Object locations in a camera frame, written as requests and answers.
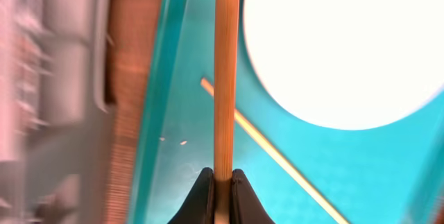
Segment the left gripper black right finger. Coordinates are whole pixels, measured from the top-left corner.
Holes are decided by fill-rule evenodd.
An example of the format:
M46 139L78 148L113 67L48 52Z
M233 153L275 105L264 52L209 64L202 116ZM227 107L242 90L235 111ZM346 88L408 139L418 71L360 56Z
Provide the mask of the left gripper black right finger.
M232 172L231 224L274 224L241 169Z

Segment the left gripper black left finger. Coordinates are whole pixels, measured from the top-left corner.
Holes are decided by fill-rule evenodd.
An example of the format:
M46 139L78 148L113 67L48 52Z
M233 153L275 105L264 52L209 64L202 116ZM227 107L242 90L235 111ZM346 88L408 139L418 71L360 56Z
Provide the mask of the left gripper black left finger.
M209 167L200 172L180 209L168 224L214 223L214 173Z

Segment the wooden chopstick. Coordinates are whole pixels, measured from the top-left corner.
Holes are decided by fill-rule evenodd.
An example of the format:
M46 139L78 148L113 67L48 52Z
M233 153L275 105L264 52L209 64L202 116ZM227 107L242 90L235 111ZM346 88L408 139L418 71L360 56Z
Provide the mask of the wooden chopstick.
M234 120L337 223L349 223L343 214L236 108L234 109Z
M216 0L214 32L214 222L230 222L239 0Z

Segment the large white plate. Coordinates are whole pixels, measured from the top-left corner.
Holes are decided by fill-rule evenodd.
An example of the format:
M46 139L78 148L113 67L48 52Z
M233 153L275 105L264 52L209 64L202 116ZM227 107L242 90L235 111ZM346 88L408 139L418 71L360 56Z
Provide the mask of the large white plate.
M308 123L365 130L443 93L443 0L244 0L253 69Z

